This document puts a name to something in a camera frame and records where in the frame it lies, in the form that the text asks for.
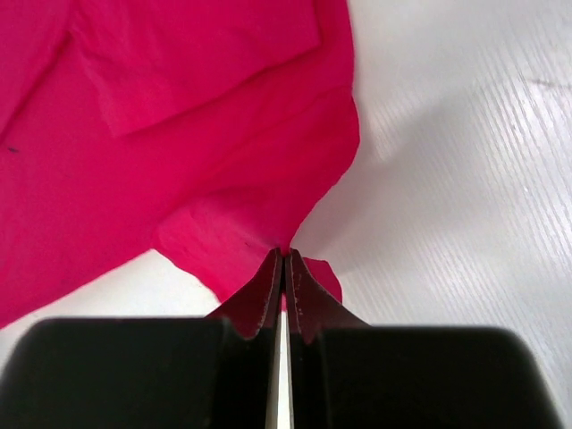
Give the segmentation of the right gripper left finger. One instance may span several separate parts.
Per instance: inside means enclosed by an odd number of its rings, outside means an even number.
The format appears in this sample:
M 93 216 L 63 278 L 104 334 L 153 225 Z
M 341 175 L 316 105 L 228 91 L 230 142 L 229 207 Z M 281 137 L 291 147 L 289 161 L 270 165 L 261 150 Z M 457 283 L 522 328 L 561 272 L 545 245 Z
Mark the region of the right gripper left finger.
M 52 318 L 1 377 L 4 428 L 273 428 L 283 259 L 204 317 Z

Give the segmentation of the pink t shirt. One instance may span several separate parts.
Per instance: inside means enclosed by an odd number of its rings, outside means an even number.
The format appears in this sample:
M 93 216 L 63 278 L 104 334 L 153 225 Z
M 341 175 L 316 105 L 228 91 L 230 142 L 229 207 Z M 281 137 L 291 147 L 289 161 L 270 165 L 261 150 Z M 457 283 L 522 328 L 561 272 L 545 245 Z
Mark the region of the pink t shirt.
M 227 299 L 360 141 L 344 1 L 4 1 L 1 322 L 154 249 Z

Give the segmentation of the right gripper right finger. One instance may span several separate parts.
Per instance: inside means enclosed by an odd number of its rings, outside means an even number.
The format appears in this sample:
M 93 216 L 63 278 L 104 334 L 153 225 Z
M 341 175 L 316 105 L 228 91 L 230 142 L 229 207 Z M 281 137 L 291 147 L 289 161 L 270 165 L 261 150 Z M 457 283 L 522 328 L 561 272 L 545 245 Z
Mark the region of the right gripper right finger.
M 534 358 L 492 326 L 370 325 L 284 260 L 296 428 L 559 428 Z

